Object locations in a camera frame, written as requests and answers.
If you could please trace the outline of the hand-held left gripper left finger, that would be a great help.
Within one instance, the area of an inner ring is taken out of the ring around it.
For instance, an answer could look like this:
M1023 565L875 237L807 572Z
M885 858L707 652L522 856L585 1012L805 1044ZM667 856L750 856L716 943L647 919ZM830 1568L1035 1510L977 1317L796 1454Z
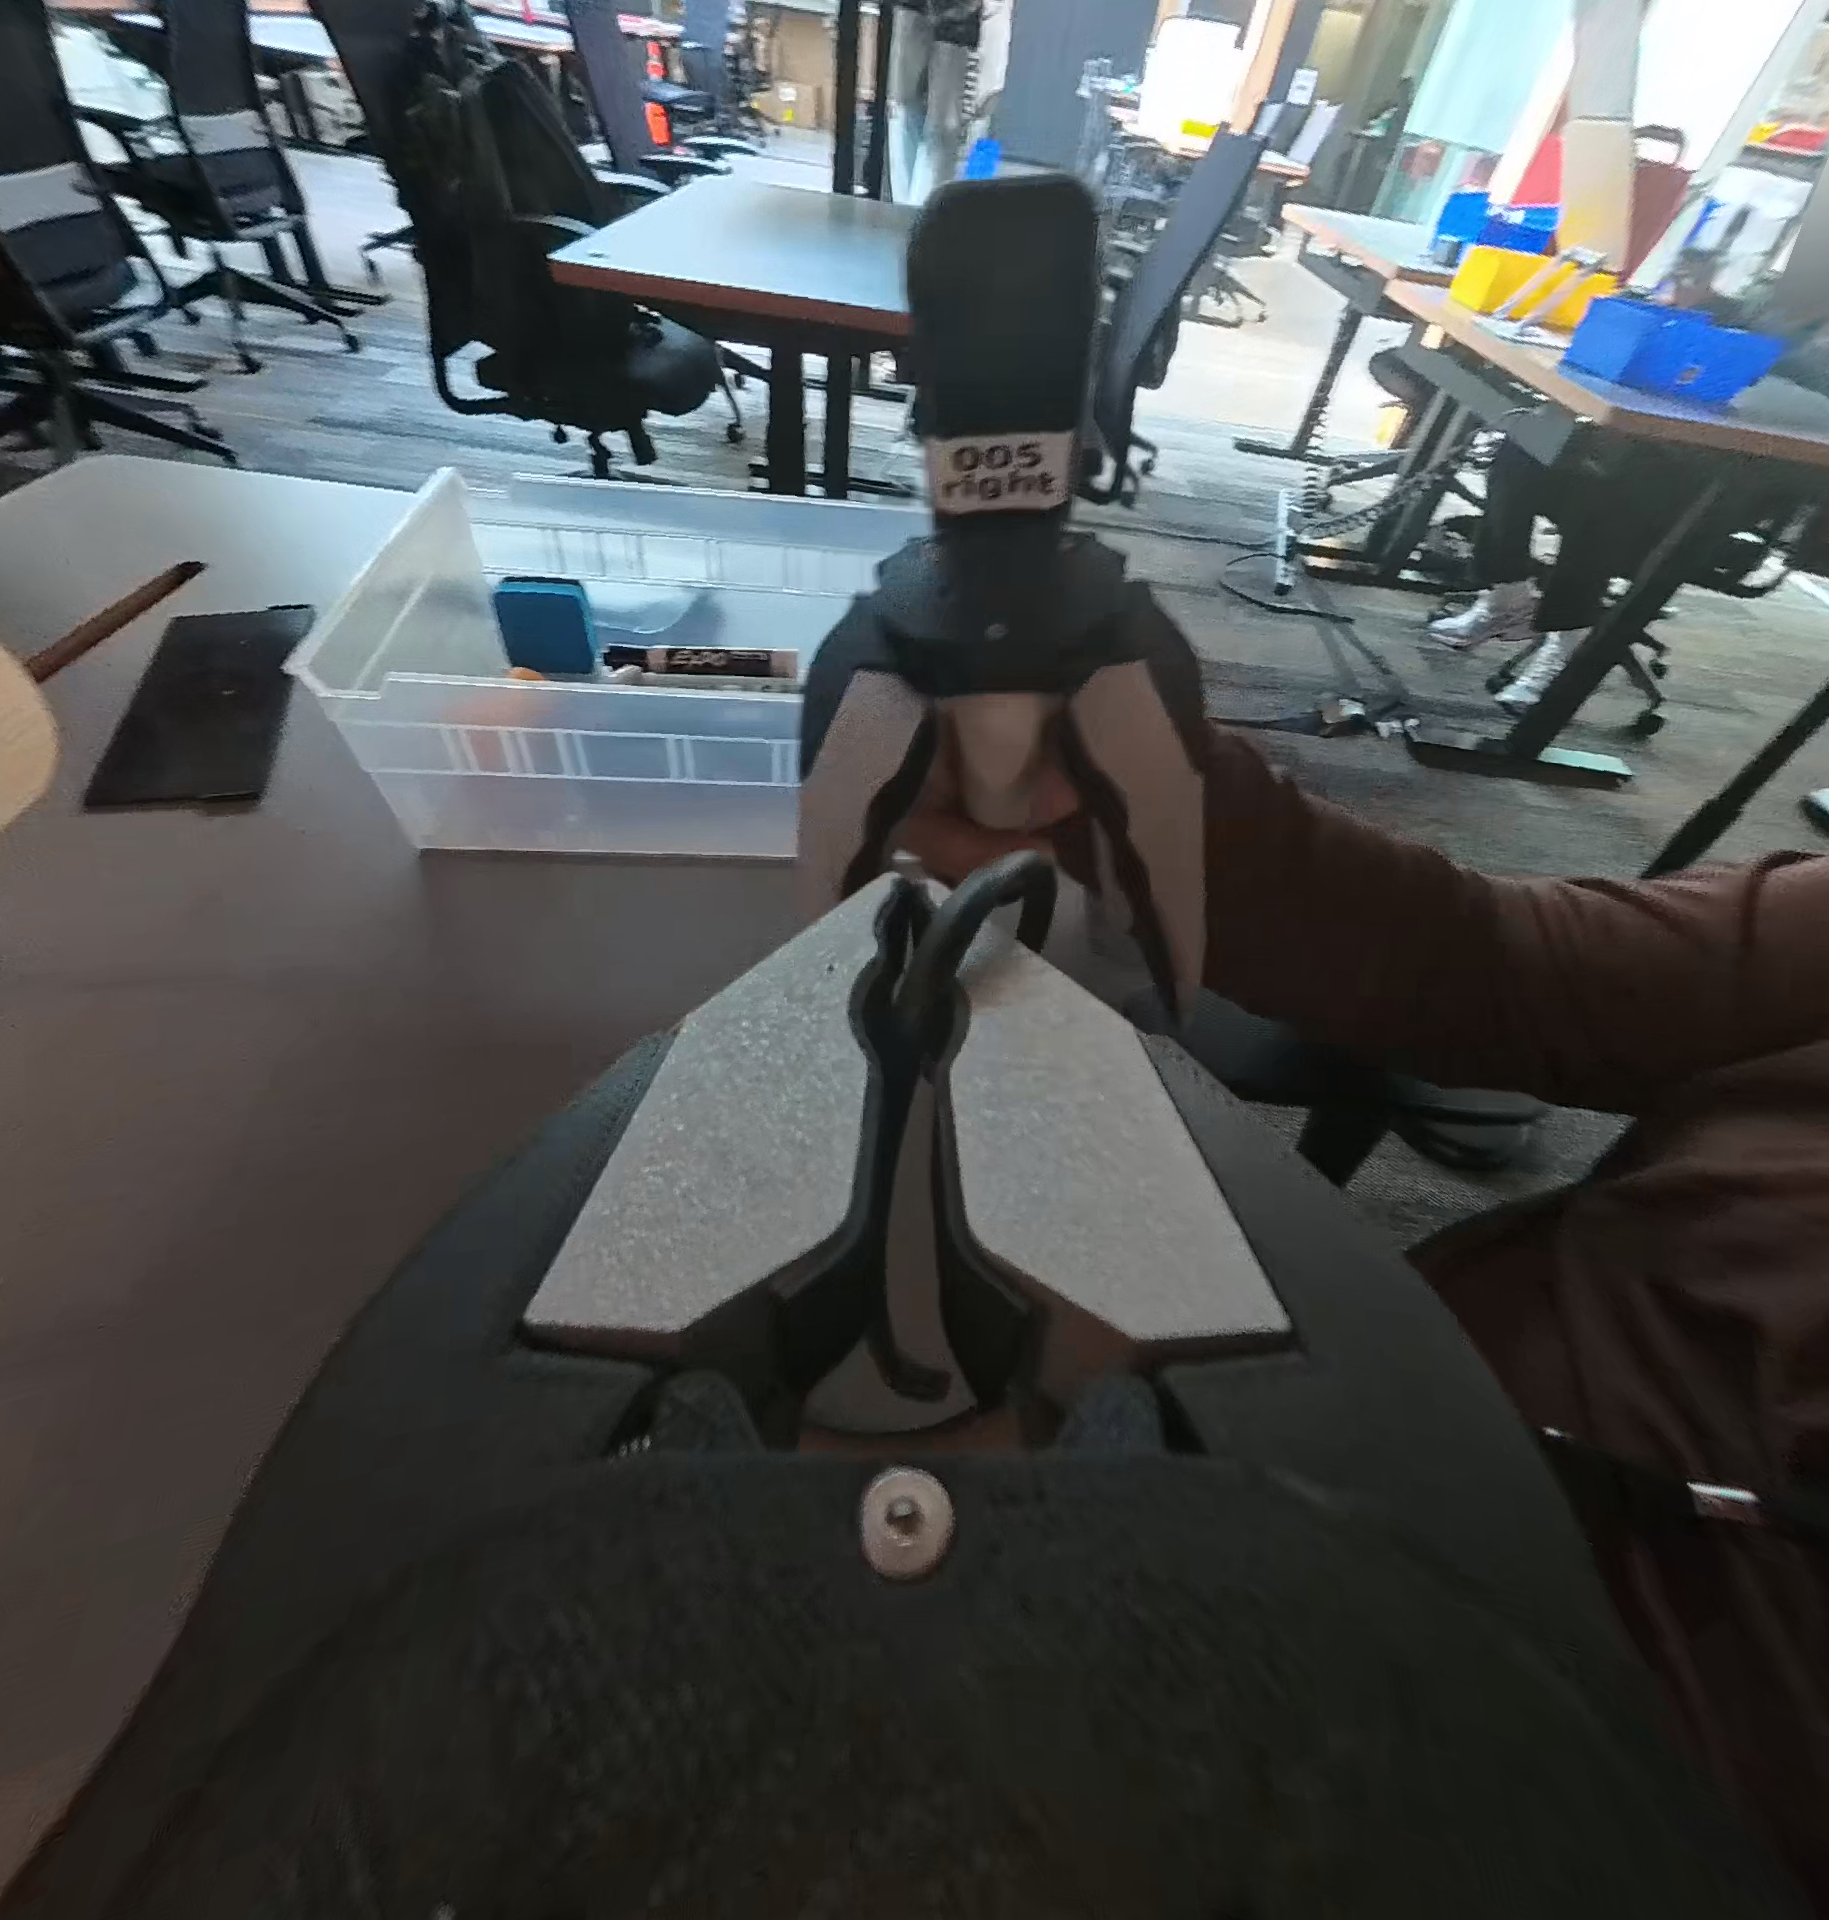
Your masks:
M528 1342L814 1388L877 1325L916 894L881 875L665 1044L522 1310Z

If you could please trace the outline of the person's right forearm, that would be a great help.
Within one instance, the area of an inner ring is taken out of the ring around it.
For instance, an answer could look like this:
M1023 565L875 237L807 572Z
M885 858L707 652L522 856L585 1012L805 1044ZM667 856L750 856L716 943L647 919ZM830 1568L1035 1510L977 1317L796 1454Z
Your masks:
M1829 1124L1829 855L1490 875L1219 735L1205 875L1201 984L1313 1042L1625 1115Z

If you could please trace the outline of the wooden-edged desk with black legs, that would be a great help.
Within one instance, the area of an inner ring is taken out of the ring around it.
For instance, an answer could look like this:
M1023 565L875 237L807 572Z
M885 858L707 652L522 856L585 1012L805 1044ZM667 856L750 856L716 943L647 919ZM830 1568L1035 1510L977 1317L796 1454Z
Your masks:
M1570 448L1615 446L1685 450L1699 484L1671 515L1665 533L1633 580L1591 626L1537 702L1504 733L1419 721L1409 753L1450 774L1616 788L1631 768L1613 755L1556 747L1556 737L1647 635L1671 598L1690 582L1690 562L1718 518L1754 500L1759 489L1802 487L1807 500L1829 496L1829 398L1781 375L1767 375L1729 407L1647 393L1565 368L1549 345L1504 333L1445 292L1392 282L1386 300L1442 346L1406 345L1402 361L1434 384L1442 402L1514 437L1539 463Z

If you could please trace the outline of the blue storage bin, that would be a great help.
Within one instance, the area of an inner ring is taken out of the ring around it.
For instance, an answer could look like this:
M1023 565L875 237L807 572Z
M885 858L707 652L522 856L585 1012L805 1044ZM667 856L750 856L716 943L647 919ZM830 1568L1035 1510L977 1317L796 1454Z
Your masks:
M1647 395L1723 408L1765 379L1788 342L1718 324L1699 308L1629 295L1596 297L1558 365Z
M1556 204L1494 204L1477 189L1452 193L1434 220L1431 252L1442 266L1475 248L1544 255L1553 250Z

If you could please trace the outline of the brown wooden stick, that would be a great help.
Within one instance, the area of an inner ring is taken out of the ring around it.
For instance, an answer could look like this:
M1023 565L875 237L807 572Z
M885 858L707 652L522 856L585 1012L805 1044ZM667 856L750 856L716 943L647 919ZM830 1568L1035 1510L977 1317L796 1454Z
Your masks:
M158 569L158 574L142 580L132 589L119 594L107 605L76 620L73 628L56 635L41 652L26 657L24 665L30 680L41 685L60 674L73 661L86 657L95 646L117 635L139 616L151 612L167 598L191 585L205 569L204 562L179 562Z

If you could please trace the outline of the black and white marker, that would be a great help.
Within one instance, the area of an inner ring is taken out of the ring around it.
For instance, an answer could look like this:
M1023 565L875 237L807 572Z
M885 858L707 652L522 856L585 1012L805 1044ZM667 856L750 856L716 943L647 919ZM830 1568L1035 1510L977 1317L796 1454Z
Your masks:
M602 648L602 663L612 674L770 684L793 684L800 672L800 656L793 648L722 644L617 642Z

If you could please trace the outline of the clear plastic box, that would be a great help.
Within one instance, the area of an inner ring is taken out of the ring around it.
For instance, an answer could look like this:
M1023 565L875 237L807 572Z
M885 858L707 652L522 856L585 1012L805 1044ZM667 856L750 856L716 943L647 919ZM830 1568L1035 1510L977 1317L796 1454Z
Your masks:
M908 504L522 477L503 499L436 468L288 672L422 850L790 862L799 678ZM505 678L493 589L568 579L602 648L793 648L793 684Z

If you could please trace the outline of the person's brown clothing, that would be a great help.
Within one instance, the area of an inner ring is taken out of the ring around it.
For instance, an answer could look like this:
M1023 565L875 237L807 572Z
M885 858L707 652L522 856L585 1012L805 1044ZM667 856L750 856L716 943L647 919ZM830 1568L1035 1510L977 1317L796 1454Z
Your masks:
M1829 1042L1687 1083L1413 1262L1534 1427L1674 1483L1829 1483ZM1829 1552L1584 1527L1678 1744L1829 1915Z

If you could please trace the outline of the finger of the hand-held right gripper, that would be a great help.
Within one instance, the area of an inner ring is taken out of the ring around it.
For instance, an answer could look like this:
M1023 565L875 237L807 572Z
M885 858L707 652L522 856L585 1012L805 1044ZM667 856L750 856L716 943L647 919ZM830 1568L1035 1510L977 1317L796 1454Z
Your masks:
M817 919L891 870L938 745L929 694L880 663L814 660L800 708L796 897Z
M1207 946L1205 772L1211 727L1192 657L1101 665L1068 702L1068 764L1089 822L1099 913L1183 1019Z

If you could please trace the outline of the black rectangular mat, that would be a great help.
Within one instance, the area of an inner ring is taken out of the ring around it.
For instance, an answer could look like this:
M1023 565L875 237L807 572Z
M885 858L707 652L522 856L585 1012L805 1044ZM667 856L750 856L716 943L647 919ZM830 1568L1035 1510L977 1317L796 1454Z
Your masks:
M86 812L264 802L285 735L306 604L173 616L86 782Z

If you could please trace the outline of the person's right hand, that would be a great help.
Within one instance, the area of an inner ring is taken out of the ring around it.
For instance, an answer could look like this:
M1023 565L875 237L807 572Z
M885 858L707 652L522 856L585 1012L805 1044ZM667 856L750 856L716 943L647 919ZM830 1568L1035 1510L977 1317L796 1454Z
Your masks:
M896 826L894 855L943 885L959 885L997 856L1040 852L1070 885L1095 886L1092 822L1054 753L1039 758L1027 776L1019 826L986 826L969 815L958 762L953 735L945 735L919 802Z

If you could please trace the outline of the black office chair with jacket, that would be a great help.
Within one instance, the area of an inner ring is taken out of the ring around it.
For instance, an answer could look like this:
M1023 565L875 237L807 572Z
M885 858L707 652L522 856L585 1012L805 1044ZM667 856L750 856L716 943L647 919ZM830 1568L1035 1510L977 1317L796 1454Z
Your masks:
M559 102L466 3L309 5L362 108L422 267L431 379L462 417L582 435L596 477L615 435L636 476L649 419L684 419L723 386L716 345L630 295L554 278L617 198Z

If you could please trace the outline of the small yellow bin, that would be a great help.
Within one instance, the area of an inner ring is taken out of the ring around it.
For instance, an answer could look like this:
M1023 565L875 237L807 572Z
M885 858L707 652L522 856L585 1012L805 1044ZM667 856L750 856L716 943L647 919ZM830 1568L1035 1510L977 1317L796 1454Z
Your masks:
M1447 300L1514 331L1570 335L1586 311L1621 287L1602 257L1586 250L1528 255L1475 247L1463 255Z

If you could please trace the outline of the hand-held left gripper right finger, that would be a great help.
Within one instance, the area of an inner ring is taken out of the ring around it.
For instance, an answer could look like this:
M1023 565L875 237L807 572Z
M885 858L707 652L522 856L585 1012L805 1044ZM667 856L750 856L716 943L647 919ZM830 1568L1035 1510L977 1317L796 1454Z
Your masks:
M936 1059L938 1306L975 1400L1274 1354L1293 1324L1142 1031L1021 944L969 946Z

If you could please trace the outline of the blue whiteboard eraser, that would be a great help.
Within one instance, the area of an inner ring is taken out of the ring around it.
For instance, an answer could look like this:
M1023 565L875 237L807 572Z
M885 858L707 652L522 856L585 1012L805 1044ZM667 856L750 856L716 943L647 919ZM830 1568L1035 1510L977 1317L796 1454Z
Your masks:
M599 672L599 638L587 589L568 579L507 577L493 589L495 626L507 665L554 678Z

